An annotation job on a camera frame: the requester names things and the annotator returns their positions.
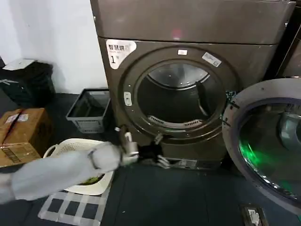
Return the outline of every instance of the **metal door frame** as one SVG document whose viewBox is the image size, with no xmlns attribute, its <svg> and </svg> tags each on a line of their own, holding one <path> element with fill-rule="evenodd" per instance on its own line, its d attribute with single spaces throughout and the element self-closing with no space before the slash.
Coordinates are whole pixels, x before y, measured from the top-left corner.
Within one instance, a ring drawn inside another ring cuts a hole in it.
<svg viewBox="0 0 301 226">
<path fill-rule="evenodd" d="M 301 202 L 282 196 L 247 165 L 238 146 L 238 133 L 245 115 L 252 109 L 272 103 L 301 105 L 301 79 L 283 78 L 263 81 L 238 93 L 223 115 L 222 134 L 230 157 L 241 173 L 276 204 L 301 214 Z"/>
</svg>

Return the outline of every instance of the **dark floor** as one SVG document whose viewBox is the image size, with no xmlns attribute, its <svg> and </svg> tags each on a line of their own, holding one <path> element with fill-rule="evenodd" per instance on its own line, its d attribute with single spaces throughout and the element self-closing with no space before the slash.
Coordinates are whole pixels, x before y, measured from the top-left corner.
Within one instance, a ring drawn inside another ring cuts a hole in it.
<svg viewBox="0 0 301 226">
<path fill-rule="evenodd" d="M 111 129 L 105 135 L 81 134 L 65 119 L 76 95 L 59 94 L 47 106 L 55 134 L 51 144 L 68 138 L 118 140 Z M 0 116 L 17 108 L 0 92 Z M 2 168 L 0 172 L 15 171 Z M 0 205 L 1 226 L 62 226 L 41 220 L 38 212 L 46 198 Z M 244 177 L 228 170 L 212 172 L 134 165 L 119 169 L 114 177 L 102 226 L 243 226 L 241 204 L 261 206 L 270 226 L 301 226 L 296 215 L 259 193 Z"/>
</svg>

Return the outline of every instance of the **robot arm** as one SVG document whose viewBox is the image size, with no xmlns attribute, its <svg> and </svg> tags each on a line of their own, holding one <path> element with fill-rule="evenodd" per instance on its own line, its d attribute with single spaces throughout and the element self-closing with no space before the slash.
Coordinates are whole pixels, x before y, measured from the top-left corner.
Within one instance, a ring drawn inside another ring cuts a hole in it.
<svg viewBox="0 0 301 226">
<path fill-rule="evenodd" d="M 139 153 L 137 143 L 129 139 L 125 150 L 105 142 L 91 150 L 32 161 L 15 173 L 0 174 L 0 203 L 18 199 L 35 200 L 53 194 L 97 177 L 100 173 L 149 158 L 145 154 L 149 155 L 149 152 Z M 154 157 L 162 167 L 168 168 L 167 160 L 156 153 L 151 156 Z"/>
</svg>

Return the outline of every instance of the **dryer door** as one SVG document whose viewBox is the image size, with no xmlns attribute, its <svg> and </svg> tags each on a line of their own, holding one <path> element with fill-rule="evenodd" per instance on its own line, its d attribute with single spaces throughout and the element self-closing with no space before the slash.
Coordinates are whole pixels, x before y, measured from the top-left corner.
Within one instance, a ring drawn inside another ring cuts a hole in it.
<svg viewBox="0 0 301 226">
<path fill-rule="evenodd" d="M 184 144 L 221 133 L 227 95 L 239 79 L 226 60 L 200 48 L 161 48 L 135 61 L 120 83 L 126 115 L 143 134 Z"/>
<path fill-rule="evenodd" d="M 301 214 L 301 79 L 263 81 L 238 93 L 224 112 L 222 133 L 242 174 Z"/>
</svg>

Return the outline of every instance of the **washing machine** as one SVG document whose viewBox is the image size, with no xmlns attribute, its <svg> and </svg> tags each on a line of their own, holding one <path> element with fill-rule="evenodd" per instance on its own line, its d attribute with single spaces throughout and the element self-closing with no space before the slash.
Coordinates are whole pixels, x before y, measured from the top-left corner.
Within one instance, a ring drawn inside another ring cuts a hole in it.
<svg viewBox="0 0 301 226">
<path fill-rule="evenodd" d="M 91 0 L 117 126 L 164 156 L 215 168 L 225 106 L 262 80 L 294 2 Z"/>
<path fill-rule="evenodd" d="M 301 1 L 296 3 L 265 79 L 301 76 Z"/>
</svg>

